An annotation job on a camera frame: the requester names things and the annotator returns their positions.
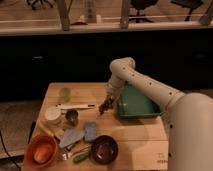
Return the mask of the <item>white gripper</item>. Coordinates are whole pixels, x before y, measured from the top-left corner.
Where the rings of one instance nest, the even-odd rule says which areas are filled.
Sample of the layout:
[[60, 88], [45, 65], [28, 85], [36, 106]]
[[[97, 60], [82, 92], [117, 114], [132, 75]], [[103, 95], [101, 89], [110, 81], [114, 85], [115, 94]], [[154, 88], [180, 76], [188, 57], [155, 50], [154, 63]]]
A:
[[124, 82], [122, 80], [114, 80], [110, 78], [106, 86], [107, 96], [117, 100], [120, 97], [123, 86]]

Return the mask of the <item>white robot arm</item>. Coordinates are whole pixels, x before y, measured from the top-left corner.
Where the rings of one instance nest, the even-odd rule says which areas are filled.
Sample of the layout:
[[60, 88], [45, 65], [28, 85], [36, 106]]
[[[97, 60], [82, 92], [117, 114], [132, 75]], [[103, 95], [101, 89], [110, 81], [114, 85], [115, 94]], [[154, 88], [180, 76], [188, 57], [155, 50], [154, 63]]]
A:
[[170, 115], [168, 171], [213, 171], [213, 98], [139, 73], [131, 57], [115, 59], [109, 68], [108, 96], [117, 98], [128, 82]]

